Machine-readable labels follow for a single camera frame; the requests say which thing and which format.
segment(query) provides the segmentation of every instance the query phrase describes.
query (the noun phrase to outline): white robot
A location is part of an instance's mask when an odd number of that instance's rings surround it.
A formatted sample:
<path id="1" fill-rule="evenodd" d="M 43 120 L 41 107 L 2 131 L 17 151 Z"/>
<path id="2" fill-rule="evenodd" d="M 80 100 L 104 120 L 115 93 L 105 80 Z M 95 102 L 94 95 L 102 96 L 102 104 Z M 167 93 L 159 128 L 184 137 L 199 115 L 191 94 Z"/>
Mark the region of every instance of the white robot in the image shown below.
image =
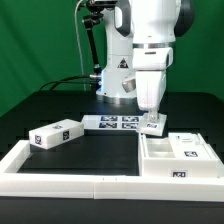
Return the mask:
<path id="1" fill-rule="evenodd" d="M 173 62 L 176 36 L 182 36 L 194 21 L 191 0 L 96 0 L 89 5 L 104 10 L 107 31 L 107 66 L 97 95 L 119 103 L 134 99 L 137 92 L 140 110 L 148 112 L 137 132 L 161 136 L 166 115 L 158 110 L 166 68 Z M 114 15 L 106 12 L 107 7 L 114 9 Z"/>

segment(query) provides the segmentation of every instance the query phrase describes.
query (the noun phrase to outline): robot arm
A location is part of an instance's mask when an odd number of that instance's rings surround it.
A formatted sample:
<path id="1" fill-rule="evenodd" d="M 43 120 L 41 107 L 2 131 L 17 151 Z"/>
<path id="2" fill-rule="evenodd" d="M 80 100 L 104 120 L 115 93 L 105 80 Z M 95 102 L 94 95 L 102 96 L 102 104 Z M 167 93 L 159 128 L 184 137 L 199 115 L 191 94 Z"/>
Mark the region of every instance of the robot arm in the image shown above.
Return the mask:
<path id="1" fill-rule="evenodd" d="M 136 102 L 135 80 L 122 86 L 124 79 L 131 79 L 133 49 L 132 38 L 126 38 L 115 29 L 114 8 L 117 0 L 83 0 L 82 7 L 90 11 L 90 15 L 85 16 L 83 23 L 87 29 L 90 47 L 95 67 L 99 68 L 96 48 L 92 35 L 92 27 L 103 21 L 106 30 L 107 42 L 107 63 L 101 73 L 100 88 L 96 91 L 97 99 L 115 104 L 129 104 Z"/>
<path id="2" fill-rule="evenodd" d="M 166 88 L 166 68 L 173 62 L 171 43 L 176 33 L 181 36 L 190 28 L 192 15 L 191 0 L 120 0 L 115 7 L 118 32 L 133 35 L 137 101 L 141 110 L 148 111 L 137 128 L 140 133 L 163 133 L 166 115 L 158 110 Z"/>

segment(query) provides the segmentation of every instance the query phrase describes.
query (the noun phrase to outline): black label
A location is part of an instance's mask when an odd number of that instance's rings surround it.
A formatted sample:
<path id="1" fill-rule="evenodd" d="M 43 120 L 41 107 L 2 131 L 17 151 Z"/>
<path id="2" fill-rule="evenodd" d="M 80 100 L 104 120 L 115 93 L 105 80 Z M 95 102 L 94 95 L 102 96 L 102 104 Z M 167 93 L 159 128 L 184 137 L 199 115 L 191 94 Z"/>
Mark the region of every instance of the black label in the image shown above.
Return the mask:
<path id="1" fill-rule="evenodd" d="M 123 129 L 136 129 L 138 126 L 137 123 L 122 123 Z"/>
<path id="2" fill-rule="evenodd" d="M 65 131 L 63 132 L 63 141 L 68 140 L 69 139 L 69 131 Z"/>
<path id="3" fill-rule="evenodd" d="M 121 60 L 120 64 L 118 65 L 118 68 L 128 68 L 128 64 L 124 58 Z"/>
<path id="4" fill-rule="evenodd" d="M 187 177 L 187 172 L 186 171 L 172 171 L 172 177 Z"/>
<path id="5" fill-rule="evenodd" d="M 100 123 L 99 128 L 117 128 L 117 123 Z"/>
<path id="6" fill-rule="evenodd" d="M 41 136 L 35 135 L 35 143 L 38 144 L 38 145 L 42 144 Z"/>
<path id="7" fill-rule="evenodd" d="M 187 152 L 184 152 L 184 154 L 187 157 L 198 157 L 198 154 L 194 151 L 187 151 Z"/>
<path id="8" fill-rule="evenodd" d="M 56 125 L 56 126 L 54 126 L 53 127 L 54 129 L 61 129 L 61 128 L 63 128 L 61 125 Z"/>
<path id="9" fill-rule="evenodd" d="M 138 117 L 122 117 L 122 121 L 126 122 L 139 122 Z"/>
<path id="10" fill-rule="evenodd" d="M 116 116 L 102 116 L 101 121 L 117 121 Z"/>
<path id="11" fill-rule="evenodd" d="M 147 124 L 148 128 L 157 128 L 157 124 Z"/>

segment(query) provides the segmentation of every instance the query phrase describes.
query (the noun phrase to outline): white compartment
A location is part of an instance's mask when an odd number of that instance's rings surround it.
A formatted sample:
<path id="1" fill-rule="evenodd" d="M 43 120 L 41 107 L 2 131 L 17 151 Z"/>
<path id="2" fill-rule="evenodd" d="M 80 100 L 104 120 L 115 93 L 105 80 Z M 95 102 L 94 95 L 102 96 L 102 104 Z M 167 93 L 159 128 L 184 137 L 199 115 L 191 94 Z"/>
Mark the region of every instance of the white compartment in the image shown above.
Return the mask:
<path id="1" fill-rule="evenodd" d="M 170 134 L 165 139 L 139 135 L 139 172 L 152 177 L 219 176 L 221 162 L 200 135 Z"/>

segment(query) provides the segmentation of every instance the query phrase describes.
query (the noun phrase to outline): warning label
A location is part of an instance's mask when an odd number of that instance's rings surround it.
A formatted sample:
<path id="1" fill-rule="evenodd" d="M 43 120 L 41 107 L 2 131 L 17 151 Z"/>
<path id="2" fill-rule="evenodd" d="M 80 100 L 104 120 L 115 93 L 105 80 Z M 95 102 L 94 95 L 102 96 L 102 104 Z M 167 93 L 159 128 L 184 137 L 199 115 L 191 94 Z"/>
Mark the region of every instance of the warning label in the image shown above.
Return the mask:
<path id="1" fill-rule="evenodd" d="M 128 68 L 128 64 L 124 58 L 121 60 L 120 64 L 118 65 L 118 68 Z"/>

